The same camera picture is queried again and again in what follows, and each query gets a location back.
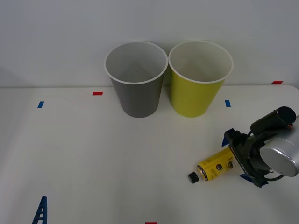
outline black cap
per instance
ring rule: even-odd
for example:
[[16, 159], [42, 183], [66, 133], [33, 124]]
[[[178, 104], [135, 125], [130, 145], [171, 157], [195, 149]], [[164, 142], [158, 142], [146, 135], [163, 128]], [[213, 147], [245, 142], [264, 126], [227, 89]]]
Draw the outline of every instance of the black cap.
[[190, 181], [191, 183], [196, 183], [196, 182], [199, 181], [199, 178], [198, 178], [198, 176], [197, 176], [197, 174], [196, 174], [195, 172], [190, 173], [190, 174], [188, 175], [188, 178], [189, 178], [189, 181]]

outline cup rim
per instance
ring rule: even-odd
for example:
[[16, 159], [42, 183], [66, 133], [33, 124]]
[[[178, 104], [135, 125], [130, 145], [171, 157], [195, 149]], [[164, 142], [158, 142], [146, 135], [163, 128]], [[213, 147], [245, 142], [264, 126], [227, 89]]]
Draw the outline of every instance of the cup rim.
[[[138, 82], [138, 83], [125, 82], [125, 81], [121, 81], [121, 80], [119, 80], [119, 79], [113, 77], [113, 76], [108, 72], [108, 70], [107, 70], [107, 67], [106, 67], [106, 60], [107, 60], [108, 56], [111, 54], [112, 51], [114, 51], [115, 49], [117, 49], [118, 47], [120, 47], [120, 46], [122, 46], [122, 45], [129, 44], [129, 43], [146, 43], [146, 44], [150, 44], [150, 45], [153, 45], [153, 46], [159, 48], [159, 49], [163, 52], [163, 54], [164, 54], [164, 56], [165, 56], [165, 58], [166, 58], [166, 63], [165, 63], [166, 65], [165, 65], [164, 69], [162, 70], [162, 72], [161, 72], [159, 75], [153, 77], [152, 79], [149, 79], [149, 80], [146, 80], [146, 81], [143, 81], [143, 82]], [[165, 51], [164, 51], [161, 47], [159, 47], [158, 45], [156, 45], [156, 44], [154, 44], [154, 43], [147, 42], [147, 41], [129, 41], [129, 42], [125, 42], [125, 43], [119, 44], [119, 45], [117, 45], [116, 47], [114, 47], [113, 49], [111, 49], [111, 50], [107, 53], [107, 55], [106, 55], [106, 57], [105, 57], [105, 60], [104, 60], [104, 69], [105, 69], [105, 72], [109, 75], [109, 77], [112, 78], [112, 79], [114, 79], [115, 81], [117, 81], [117, 82], [119, 82], [119, 83], [129, 84], [129, 85], [140, 85], [140, 84], [146, 84], [146, 83], [152, 82], [152, 81], [158, 79], [159, 77], [161, 77], [161, 76], [164, 74], [164, 72], [165, 72], [166, 69], [167, 69], [167, 66], [168, 66], [168, 56], [167, 56], [167, 54], [165, 53]]]
[[[202, 82], [202, 81], [196, 81], [196, 80], [189, 79], [189, 78], [187, 78], [187, 77], [181, 75], [179, 72], [177, 72], [177, 71], [173, 68], [173, 66], [172, 66], [172, 64], [171, 64], [171, 60], [170, 60], [171, 54], [173, 53], [173, 51], [175, 50], [175, 48], [177, 48], [178, 46], [180, 46], [180, 45], [182, 45], [182, 44], [189, 43], [189, 42], [205, 42], [205, 43], [212, 44], [212, 45], [214, 45], [214, 46], [216, 46], [216, 47], [222, 49], [222, 50], [228, 55], [228, 57], [230, 58], [230, 61], [231, 61], [231, 68], [230, 68], [230, 71], [228, 72], [228, 74], [227, 74], [226, 76], [222, 77], [221, 79], [217, 79], [217, 80], [215, 80], [215, 81]], [[181, 78], [183, 78], [183, 79], [185, 79], [185, 80], [187, 80], [187, 81], [190, 81], [190, 82], [193, 82], [193, 83], [199, 83], [199, 84], [213, 84], [213, 83], [218, 83], [218, 82], [220, 82], [220, 81], [226, 79], [226, 78], [232, 73], [232, 71], [233, 71], [233, 69], [234, 69], [234, 60], [233, 60], [232, 56], [229, 54], [229, 52], [228, 52], [227, 50], [225, 50], [222, 46], [220, 46], [220, 45], [218, 45], [218, 44], [216, 44], [216, 43], [210, 42], [210, 41], [205, 41], [205, 40], [184, 41], [184, 42], [182, 42], [182, 43], [177, 44], [176, 46], [174, 46], [174, 47], [171, 49], [171, 51], [170, 51], [170, 53], [169, 53], [169, 55], [168, 55], [168, 63], [169, 63], [169, 66], [171, 67], [171, 69], [172, 69], [178, 76], [180, 76]]]

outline white wall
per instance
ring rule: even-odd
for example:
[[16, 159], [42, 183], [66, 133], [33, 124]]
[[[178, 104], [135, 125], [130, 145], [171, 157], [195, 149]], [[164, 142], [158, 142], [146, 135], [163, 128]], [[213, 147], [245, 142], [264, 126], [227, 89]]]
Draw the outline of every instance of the white wall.
[[1, 0], [0, 86], [110, 86], [105, 54], [129, 40], [168, 53], [182, 40], [226, 48], [226, 84], [299, 86], [298, 0]]

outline paper cup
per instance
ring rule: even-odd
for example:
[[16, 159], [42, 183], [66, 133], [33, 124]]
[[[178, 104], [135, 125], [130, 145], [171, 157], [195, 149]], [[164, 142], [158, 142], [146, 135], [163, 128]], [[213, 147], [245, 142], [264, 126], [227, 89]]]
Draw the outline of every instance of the paper cup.
[[231, 55], [209, 41], [188, 41], [169, 54], [171, 105], [185, 117], [206, 112], [226, 77], [234, 68]]
[[163, 49], [149, 42], [128, 42], [108, 53], [104, 67], [126, 114], [144, 118], [156, 111], [167, 65]]

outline silver motor housing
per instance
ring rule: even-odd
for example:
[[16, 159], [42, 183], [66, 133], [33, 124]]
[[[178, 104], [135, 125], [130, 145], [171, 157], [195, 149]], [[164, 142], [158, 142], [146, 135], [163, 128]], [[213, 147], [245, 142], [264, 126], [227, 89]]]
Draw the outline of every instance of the silver motor housing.
[[289, 132], [274, 136], [260, 149], [262, 160], [274, 171], [285, 176], [299, 173], [299, 119]]

